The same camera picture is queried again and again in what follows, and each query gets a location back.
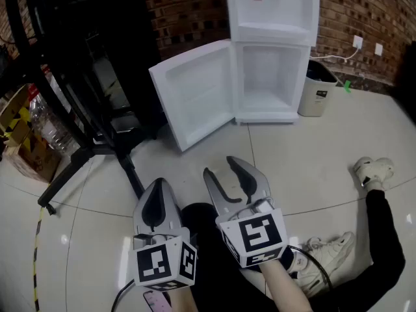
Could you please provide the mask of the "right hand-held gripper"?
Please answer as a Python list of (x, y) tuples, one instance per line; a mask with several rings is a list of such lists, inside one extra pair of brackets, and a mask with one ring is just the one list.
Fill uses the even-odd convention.
[(203, 179), (218, 213), (215, 222), (222, 240), (242, 268), (280, 258), (288, 237), (281, 209), (274, 207), (270, 197), (267, 177), (243, 159), (227, 156), (226, 160), (247, 196), (247, 206), (243, 208), (241, 198), (230, 198), (215, 174), (204, 169)]

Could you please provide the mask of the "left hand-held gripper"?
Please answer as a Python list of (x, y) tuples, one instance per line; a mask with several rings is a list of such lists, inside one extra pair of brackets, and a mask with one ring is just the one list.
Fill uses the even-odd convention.
[(189, 229), (181, 227), (167, 180), (158, 178), (144, 191), (133, 212), (133, 225), (129, 266), (136, 286), (171, 291), (194, 285), (197, 250), (190, 243)]

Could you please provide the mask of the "white water dispenser cabinet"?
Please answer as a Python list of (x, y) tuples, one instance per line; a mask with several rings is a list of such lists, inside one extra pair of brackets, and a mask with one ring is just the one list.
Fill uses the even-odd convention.
[(235, 121), (297, 121), (319, 0), (227, 0), (227, 7)]

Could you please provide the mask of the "person's left forearm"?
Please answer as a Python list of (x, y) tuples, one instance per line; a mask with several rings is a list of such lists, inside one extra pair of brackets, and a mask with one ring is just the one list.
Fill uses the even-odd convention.
[(168, 291), (172, 312), (198, 312), (190, 287)]

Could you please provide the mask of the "black tubular stand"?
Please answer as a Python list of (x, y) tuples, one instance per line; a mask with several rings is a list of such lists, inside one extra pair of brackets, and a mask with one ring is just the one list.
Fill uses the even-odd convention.
[(39, 206), (47, 209), (50, 215), (54, 215), (56, 210), (50, 204), (53, 197), (69, 181), (69, 179), (95, 155), (115, 155), (120, 166), (126, 173), (134, 193), (138, 198), (141, 197), (144, 192), (144, 187), (137, 176), (130, 157), (131, 150), (134, 146), (138, 145), (138, 142), (124, 147), (120, 140), (116, 137), (109, 137), (107, 132), (103, 131), (102, 136), (107, 139), (107, 143), (95, 144), (92, 137), (84, 134), (66, 112), (63, 104), (60, 102), (44, 76), (44, 73), (41, 71), (38, 59), (31, 53), (29, 39), (25, 34), (21, 22), (18, 0), (6, 0), (6, 11), (12, 35), (16, 41), (19, 54), (23, 59), (23, 69), (29, 76), (29, 80), (38, 87), (41, 95), (44, 96), (47, 104), (57, 116), (58, 121), (63, 123), (64, 128), (69, 132), (70, 136), (75, 139), (78, 145), (80, 145), (80, 148), (71, 155), (70, 163), (67, 167), (61, 171), (61, 173), (50, 183), (45, 192), (39, 197)]

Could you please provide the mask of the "pink phone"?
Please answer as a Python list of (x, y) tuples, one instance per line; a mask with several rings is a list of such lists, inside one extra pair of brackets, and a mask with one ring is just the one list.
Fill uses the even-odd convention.
[(159, 291), (146, 291), (143, 297), (152, 312), (172, 312), (167, 295)]

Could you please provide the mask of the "person's left leg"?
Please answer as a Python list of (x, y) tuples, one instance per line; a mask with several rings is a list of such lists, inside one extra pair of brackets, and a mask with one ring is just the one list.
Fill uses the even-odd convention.
[(276, 312), (274, 302), (255, 288), (222, 240), (209, 203), (193, 203), (181, 211), (182, 223), (198, 247), (195, 284), (191, 287), (199, 312)]

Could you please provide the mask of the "person's leg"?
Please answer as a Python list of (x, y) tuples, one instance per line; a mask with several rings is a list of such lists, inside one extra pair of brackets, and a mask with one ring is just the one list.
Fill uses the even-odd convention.
[(366, 196), (372, 265), (331, 292), (309, 299), (313, 312), (367, 312), (400, 279), (406, 265), (385, 192)]
[(198, 247), (195, 284), (191, 287), (199, 312), (276, 312), (274, 302), (255, 288), (222, 240), (209, 203), (193, 203), (181, 211), (182, 223)]

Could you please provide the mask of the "cream sneaker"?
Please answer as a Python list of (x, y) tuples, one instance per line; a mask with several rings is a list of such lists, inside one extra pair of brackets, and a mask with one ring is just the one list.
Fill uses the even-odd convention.
[(353, 172), (361, 186), (370, 192), (384, 190), (384, 182), (393, 176), (395, 169), (391, 159), (383, 157), (373, 160), (370, 157), (362, 157), (353, 166)]
[[(331, 276), (345, 262), (354, 243), (355, 235), (348, 231), (328, 242), (318, 237), (312, 237), (303, 247), (323, 267), (327, 275)], [(308, 298), (318, 294), (326, 287), (322, 272), (303, 253), (295, 251), (293, 256), (294, 259), (287, 272)]]

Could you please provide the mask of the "beige trash bin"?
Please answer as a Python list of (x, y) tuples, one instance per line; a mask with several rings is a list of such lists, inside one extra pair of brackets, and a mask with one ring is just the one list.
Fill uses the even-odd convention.
[(322, 116), (328, 99), (335, 90), (337, 83), (336, 76), (325, 65), (318, 61), (310, 60), (298, 114), (305, 117)]

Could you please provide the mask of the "yellow black striped floor tape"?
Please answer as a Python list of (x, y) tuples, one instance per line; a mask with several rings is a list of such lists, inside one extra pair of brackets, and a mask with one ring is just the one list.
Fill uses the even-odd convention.
[(32, 262), (32, 270), (33, 270), (33, 296), (34, 296), (34, 306), (36, 312), (40, 311), (40, 305), (38, 300), (38, 289), (37, 289), (37, 271), (36, 271), (36, 261), (37, 261), (37, 255), (38, 255), (38, 236), (40, 234), (40, 229), (42, 225), (42, 219), (44, 214), (44, 208), (40, 208), (40, 214), (36, 225), (36, 232), (35, 232), (35, 238), (34, 238), (34, 252), (33, 252), (33, 262)]

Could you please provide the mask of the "large clear plastic bottle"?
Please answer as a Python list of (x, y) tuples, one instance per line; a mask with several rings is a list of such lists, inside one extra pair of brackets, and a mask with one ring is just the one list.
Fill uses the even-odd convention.
[(71, 157), (79, 149), (78, 143), (41, 94), (31, 99), (29, 114), (34, 130), (62, 156)]

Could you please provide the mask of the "person's right leg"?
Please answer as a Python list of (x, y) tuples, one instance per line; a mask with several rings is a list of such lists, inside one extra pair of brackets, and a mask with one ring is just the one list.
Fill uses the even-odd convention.
[(331, 292), (309, 299), (313, 312), (367, 312), (400, 279), (406, 265), (385, 192), (366, 196), (372, 265)]

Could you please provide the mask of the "yellow black cardboard box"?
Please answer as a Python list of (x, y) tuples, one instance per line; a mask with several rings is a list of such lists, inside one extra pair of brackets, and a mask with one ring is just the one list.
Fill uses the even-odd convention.
[(32, 129), (28, 86), (22, 86), (0, 112), (0, 130), (7, 144), (19, 146)]

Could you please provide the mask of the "black glass display fridge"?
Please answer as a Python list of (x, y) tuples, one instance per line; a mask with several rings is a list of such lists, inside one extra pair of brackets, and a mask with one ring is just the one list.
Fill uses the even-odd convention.
[(161, 60), (145, 0), (27, 0), (47, 63), (103, 121), (132, 114), (146, 138), (166, 124), (150, 68)]

